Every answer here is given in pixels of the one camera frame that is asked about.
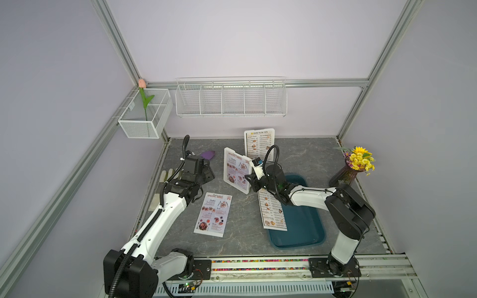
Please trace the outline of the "red special menu sheet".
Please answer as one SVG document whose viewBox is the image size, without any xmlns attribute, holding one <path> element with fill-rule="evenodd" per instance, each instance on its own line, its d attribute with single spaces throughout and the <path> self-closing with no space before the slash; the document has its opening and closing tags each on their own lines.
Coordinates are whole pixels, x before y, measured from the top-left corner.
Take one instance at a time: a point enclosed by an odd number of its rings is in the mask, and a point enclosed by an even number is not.
<svg viewBox="0 0 477 298">
<path fill-rule="evenodd" d="M 207 192 L 194 233 L 222 238 L 226 229 L 231 202 L 231 195 Z"/>
</svg>

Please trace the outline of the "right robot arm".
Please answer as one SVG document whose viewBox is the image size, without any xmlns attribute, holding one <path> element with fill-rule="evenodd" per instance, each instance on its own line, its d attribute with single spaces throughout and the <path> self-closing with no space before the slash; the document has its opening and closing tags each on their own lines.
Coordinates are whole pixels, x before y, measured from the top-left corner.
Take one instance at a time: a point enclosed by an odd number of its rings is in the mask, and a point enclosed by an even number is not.
<svg viewBox="0 0 477 298">
<path fill-rule="evenodd" d="M 339 234 L 332 247 L 325 268 L 334 277 L 341 277 L 359 269 L 355 252 L 366 232 L 370 229 L 376 212 L 350 185 L 336 187 L 305 187 L 286 180 L 278 164 L 279 147 L 272 145 L 265 160 L 252 159 L 252 172 L 245 175 L 253 191 L 266 190 L 287 206 L 304 206 L 322 209 L 330 213 Z"/>
</svg>

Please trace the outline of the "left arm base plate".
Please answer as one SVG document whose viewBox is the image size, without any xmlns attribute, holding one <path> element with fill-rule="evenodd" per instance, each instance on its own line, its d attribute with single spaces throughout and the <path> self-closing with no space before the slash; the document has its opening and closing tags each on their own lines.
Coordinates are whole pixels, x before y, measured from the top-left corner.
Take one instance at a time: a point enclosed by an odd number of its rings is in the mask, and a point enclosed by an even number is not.
<svg viewBox="0 0 477 298">
<path fill-rule="evenodd" d="M 193 264 L 188 264 L 184 272 L 176 274 L 167 281 L 179 280 L 210 280 L 212 273 L 212 261 L 210 259 L 194 260 Z"/>
</svg>

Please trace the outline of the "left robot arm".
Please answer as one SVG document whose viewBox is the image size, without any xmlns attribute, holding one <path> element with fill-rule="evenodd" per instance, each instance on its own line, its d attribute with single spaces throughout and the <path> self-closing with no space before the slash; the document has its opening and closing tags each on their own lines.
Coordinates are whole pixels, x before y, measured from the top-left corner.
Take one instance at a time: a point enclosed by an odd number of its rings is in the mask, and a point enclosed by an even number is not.
<svg viewBox="0 0 477 298">
<path fill-rule="evenodd" d="M 190 278 L 195 272 L 193 253 L 173 249 L 165 257 L 157 250 L 179 215 L 204 195 L 204 184 L 215 175 L 209 160 L 187 149 L 183 139 L 181 163 L 159 191 L 159 204 L 138 232 L 103 260 L 104 290 L 110 298 L 151 298 L 172 277 Z"/>
</svg>

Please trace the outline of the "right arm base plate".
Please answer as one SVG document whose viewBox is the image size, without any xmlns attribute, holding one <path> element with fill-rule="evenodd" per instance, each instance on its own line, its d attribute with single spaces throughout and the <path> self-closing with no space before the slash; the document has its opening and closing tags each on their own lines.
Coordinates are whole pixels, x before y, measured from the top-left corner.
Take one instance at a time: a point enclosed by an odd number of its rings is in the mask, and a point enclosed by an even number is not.
<svg viewBox="0 0 477 298">
<path fill-rule="evenodd" d="M 309 270 L 313 278 L 361 277 L 360 266 L 355 257 L 346 264 L 341 264 L 331 256 L 309 258 Z"/>
</svg>

